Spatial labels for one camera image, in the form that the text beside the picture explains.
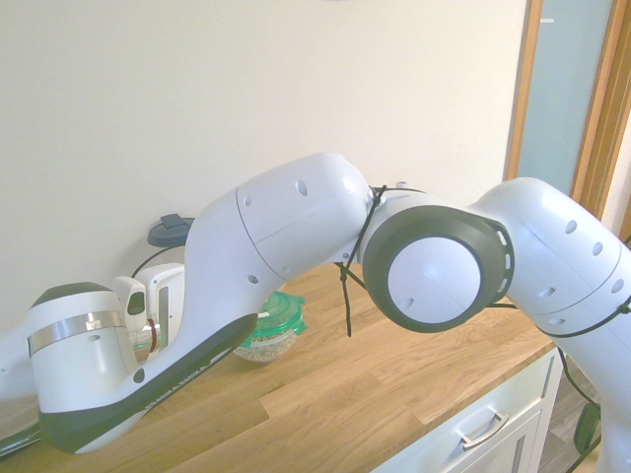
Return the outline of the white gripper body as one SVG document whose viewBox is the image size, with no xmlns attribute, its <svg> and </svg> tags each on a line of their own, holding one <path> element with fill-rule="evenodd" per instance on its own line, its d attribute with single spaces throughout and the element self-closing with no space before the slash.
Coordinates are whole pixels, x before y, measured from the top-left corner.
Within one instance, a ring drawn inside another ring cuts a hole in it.
<svg viewBox="0 0 631 473">
<path fill-rule="evenodd" d="M 147 316 L 154 322 L 156 344 L 152 353 L 170 345 L 180 328 L 184 299 L 184 265 L 161 264 L 141 270 L 136 279 L 146 290 Z"/>
</svg>

